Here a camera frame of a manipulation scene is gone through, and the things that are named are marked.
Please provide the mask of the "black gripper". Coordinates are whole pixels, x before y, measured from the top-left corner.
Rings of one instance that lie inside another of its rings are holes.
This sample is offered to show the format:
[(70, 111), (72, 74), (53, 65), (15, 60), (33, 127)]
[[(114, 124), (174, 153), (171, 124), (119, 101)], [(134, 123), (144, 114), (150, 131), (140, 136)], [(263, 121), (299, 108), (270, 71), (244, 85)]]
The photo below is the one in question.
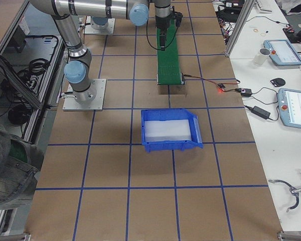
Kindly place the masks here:
[(159, 32), (159, 49), (164, 51), (166, 48), (166, 30), (171, 25), (171, 20), (175, 21), (176, 28), (181, 25), (183, 14), (176, 12), (174, 7), (155, 7), (156, 27)]

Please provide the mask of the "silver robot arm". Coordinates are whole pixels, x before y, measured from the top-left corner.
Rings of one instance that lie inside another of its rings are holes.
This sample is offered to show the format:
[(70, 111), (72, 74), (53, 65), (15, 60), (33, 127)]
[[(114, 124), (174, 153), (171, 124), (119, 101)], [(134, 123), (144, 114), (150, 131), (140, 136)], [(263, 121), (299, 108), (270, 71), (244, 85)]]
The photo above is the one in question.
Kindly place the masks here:
[(83, 44), (70, 15), (52, 18), (68, 49), (69, 63), (64, 67), (64, 74), (72, 87), (74, 98), (78, 103), (90, 103), (97, 94), (88, 76), (92, 60), (91, 52)]
[(179, 27), (183, 14), (176, 12), (170, 1), (31, 1), (43, 13), (60, 20), (69, 15), (130, 20), (135, 26), (148, 21), (149, 4), (155, 8), (156, 27), (165, 31), (172, 20)]

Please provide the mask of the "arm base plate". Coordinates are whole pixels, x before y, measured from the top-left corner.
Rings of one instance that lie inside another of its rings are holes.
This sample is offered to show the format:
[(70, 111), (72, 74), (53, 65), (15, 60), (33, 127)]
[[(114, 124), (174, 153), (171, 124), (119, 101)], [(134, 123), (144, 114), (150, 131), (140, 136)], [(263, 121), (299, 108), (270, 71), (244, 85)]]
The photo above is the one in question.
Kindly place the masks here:
[(87, 17), (84, 32), (88, 35), (112, 35), (115, 19)]
[(70, 94), (62, 94), (65, 99), (63, 104), (64, 111), (103, 110), (106, 79), (91, 79), (90, 81), (90, 88), (85, 92), (75, 92), (71, 85), (68, 85), (67, 91)]

